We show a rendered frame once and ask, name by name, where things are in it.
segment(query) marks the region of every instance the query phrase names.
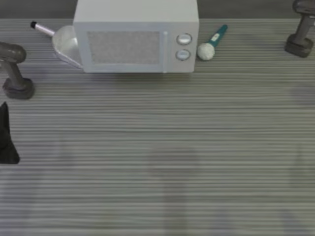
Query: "table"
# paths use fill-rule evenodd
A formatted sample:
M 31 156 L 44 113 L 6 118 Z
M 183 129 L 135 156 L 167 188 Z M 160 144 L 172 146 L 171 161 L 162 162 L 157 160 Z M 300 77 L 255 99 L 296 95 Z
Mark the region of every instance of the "table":
M 84 74 L 30 21 L 0 20 L 0 41 L 25 47 L 20 69 L 36 85 L 29 101 L 0 93 L 21 156 L 0 166 L 1 235 L 164 235 L 163 184 L 148 163 L 165 147 L 196 153 L 191 235 L 315 232 L 315 52 L 283 50 L 298 19 L 201 20 L 200 42 L 229 25 L 215 59 L 165 75 Z

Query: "microwave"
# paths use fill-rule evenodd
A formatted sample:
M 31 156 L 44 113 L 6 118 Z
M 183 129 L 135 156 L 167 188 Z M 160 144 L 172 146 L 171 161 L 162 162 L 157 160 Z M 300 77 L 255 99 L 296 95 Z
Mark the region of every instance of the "microwave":
M 190 73 L 197 0 L 78 0 L 73 21 L 87 73 Z

